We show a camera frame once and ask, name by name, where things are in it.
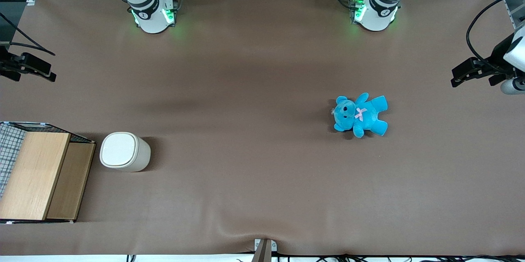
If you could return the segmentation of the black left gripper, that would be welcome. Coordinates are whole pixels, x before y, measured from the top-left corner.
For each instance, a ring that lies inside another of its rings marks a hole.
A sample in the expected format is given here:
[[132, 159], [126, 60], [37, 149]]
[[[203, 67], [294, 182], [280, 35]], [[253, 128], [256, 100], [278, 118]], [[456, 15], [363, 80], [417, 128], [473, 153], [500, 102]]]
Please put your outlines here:
[[[514, 33], [507, 36], [494, 47], [491, 56], [488, 58], [489, 63], [496, 68], [495, 73], [488, 79], [491, 86], [496, 86], [499, 83], [502, 87], [517, 86], [517, 69], [504, 58], [511, 47], [513, 38]], [[452, 69], [451, 85], [456, 88], [466, 81], [484, 78], [490, 73], [491, 68], [478, 58], [468, 58]]]

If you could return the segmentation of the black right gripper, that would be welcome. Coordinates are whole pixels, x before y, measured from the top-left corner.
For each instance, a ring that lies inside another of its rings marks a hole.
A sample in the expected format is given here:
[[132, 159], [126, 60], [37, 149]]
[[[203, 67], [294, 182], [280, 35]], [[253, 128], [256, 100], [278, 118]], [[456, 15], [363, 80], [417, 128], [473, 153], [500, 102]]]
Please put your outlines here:
[[51, 72], [51, 64], [45, 60], [27, 52], [17, 56], [4, 46], [0, 47], [0, 75], [19, 82], [22, 74], [35, 75], [50, 82], [55, 82], [57, 77]]

